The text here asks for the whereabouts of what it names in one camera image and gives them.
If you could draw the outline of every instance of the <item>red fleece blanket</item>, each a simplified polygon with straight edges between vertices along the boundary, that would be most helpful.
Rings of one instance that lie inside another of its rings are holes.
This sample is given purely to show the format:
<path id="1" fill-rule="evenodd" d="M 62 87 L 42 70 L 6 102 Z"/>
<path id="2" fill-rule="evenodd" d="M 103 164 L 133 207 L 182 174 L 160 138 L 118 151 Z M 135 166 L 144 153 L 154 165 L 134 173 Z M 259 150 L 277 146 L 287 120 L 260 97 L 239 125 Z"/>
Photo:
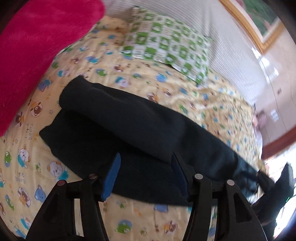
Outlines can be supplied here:
<path id="1" fill-rule="evenodd" d="M 0 35 L 0 136 L 60 50 L 104 16 L 100 0 L 30 0 Z"/>

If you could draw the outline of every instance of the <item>green and white checkered pillow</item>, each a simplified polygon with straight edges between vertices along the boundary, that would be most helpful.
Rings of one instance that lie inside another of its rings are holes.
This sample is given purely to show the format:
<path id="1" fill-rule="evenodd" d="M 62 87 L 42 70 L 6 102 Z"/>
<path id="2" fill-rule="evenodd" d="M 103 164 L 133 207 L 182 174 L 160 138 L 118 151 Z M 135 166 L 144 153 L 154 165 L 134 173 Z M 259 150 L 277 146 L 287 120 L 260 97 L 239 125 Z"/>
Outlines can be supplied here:
<path id="1" fill-rule="evenodd" d="M 206 80 L 211 38 L 183 22 L 144 8 L 133 8 L 132 15 L 122 48 L 124 55 L 170 64 L 198 84 Z"/>

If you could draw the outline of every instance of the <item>wrinkled bed sheet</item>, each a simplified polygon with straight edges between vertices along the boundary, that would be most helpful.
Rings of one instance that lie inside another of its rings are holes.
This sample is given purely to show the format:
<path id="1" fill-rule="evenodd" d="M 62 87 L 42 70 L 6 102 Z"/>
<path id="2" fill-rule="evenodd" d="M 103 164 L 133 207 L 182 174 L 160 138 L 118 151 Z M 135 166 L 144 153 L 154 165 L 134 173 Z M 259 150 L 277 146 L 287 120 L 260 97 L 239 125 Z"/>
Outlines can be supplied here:
<path id="1" fill-rule="evenodd" d="M 183 113 L 255 169 L 264 170 L 251 126 L 252 108 L 237 90 L 213 71 L 207 85 L 196 86 L 167 65 L 125 59 L 118 49 L 127 29 L 124 21 L 104 17 L 89 34 L 60 53 L 1 137 L 0 215 L 16 235 L 25 237 L 58 180 L 80 180 L 51 154 L 38 135 L 60 111 L 63 88 L 80 74 L 90 82 L 121 89 Z M 260 195 L 254 195 L 252 202 Z M 100 203 L 100 209 L 108 236 L 122 241 L 182 240 L 191 211 L 114 194 Z M 214 239 L 216 216 L 213 207 L 208 240 Z M 75 220 L 77 233 L 83 235 L 77 200 Z"/>

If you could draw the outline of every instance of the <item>silver rivet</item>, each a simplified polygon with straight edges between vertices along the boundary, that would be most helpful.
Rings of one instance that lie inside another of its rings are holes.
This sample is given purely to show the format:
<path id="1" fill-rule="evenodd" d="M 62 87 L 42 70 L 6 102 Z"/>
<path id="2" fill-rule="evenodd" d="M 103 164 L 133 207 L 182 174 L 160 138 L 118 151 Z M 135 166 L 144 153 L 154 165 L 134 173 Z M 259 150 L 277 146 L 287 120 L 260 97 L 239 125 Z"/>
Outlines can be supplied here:
<path id="1" fill-rule="evenodd" d="M 66 184 L 67 182 L 65 181 L 65 180 L 59 180 L 58 182 L 57 182 L 57 185 L 58 186 L 63 186 L 64 184 Z"/>
<path id="2" fill-rule="evenodd" d="M 201 175 L 201 174 L 199 174 L 199 173 L 195 174 L 194 177 L 195 177 L 196 179 L 198 179 L 198 180 L 203 179 L 203 175 Z"/>
<path id="3" fill-rule="evenodd" d="M 89 175 L 89 179 L 96 179 L 98 176 L 94 173 Z"/>
<path id="4" fill-rule="evenodd" d="M 229 179 L 229 180 L 227 180 L 227 184 L 229 186 L 233 186 L 234 185 L 234 181 Z"/>

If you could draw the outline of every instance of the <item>framed picture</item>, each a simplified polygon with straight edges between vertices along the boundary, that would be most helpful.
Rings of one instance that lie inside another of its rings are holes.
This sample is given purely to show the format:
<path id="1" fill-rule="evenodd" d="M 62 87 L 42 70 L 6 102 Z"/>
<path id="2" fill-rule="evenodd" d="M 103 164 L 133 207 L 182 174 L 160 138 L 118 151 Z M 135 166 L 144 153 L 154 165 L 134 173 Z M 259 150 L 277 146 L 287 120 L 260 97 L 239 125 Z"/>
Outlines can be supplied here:
<path id="1" fill-rule="evenodd" d="M 220 0 L 248 33 L 258 51 L 264 54 L 285 29 L 263 0 Z"/>

